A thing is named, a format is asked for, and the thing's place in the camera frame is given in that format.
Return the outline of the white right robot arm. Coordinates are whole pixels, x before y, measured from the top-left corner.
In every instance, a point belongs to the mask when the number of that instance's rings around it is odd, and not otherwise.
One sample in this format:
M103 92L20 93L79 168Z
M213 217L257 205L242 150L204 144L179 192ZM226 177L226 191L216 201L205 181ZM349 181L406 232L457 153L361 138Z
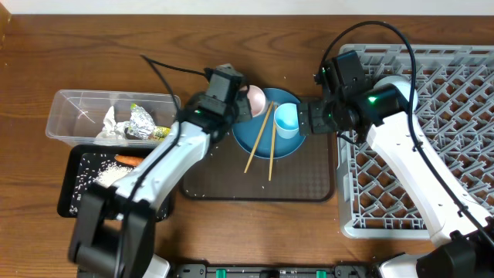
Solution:
M322 62L314 77L323 99L297 107L299 132L354 131L390 167L425 221L435 250L377 263L375 277L491 277L493 218L459 184L414 113L417 93L403 76L376 83L356 52Z

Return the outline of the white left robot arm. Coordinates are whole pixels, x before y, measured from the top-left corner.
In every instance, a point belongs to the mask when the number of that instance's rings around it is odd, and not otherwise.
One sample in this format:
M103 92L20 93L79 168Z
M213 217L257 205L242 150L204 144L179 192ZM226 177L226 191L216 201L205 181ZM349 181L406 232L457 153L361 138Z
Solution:
M184 174L231 126L252 117L246 77L231 65L206 69L208 89L176 115L171 132L130 173L83 194L68 258L99 277L166 277L154 252L157 210Z

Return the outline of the orange carrot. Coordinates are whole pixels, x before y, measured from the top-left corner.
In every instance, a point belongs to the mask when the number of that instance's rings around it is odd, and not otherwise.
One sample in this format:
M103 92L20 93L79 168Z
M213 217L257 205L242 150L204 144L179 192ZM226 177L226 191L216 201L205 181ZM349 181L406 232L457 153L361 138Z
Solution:
M143 162L143 158L134 157L134 156L126 156L126 155L116 155L115 160L121 164L129 165L132 167L137 167L139 164Z

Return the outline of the white napkin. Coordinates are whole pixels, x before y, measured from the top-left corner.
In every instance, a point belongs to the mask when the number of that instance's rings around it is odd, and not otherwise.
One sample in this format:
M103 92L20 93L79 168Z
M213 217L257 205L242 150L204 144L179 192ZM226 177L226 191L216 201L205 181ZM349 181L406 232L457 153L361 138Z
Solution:
M130 126L129 121L116 122L114 106L110 107L103 119L103 129L96 139L125 140L125 130Z

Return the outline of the pile of white rice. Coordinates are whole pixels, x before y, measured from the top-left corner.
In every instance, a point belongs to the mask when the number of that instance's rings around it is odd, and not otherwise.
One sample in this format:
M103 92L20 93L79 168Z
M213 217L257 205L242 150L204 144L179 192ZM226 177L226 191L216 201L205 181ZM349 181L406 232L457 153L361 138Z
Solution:
M133 169L127 166L120 166L116 162L107 164L102 171L99 171L93 179L98 185L105 188L110 187L116 180L121 179Z

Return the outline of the pink plastic cup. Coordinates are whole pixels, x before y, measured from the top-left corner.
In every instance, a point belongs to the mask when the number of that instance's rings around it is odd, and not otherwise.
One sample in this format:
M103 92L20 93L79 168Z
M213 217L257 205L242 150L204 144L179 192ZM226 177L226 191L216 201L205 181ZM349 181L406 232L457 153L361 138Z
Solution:
M241 91L248 90L247 97L249 99L251 114L253 117L263 115L268 110L268 100L263 90L257 86L244 86Z

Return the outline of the silver foil wrapper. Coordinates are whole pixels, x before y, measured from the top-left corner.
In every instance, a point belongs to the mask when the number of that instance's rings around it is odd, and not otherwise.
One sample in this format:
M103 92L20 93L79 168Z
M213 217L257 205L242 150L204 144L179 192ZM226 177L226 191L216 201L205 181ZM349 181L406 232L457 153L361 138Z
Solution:
M146 141L163 141L170 133L169 127L157 126L152 116L135 103L130 106L130 120L127 133Z

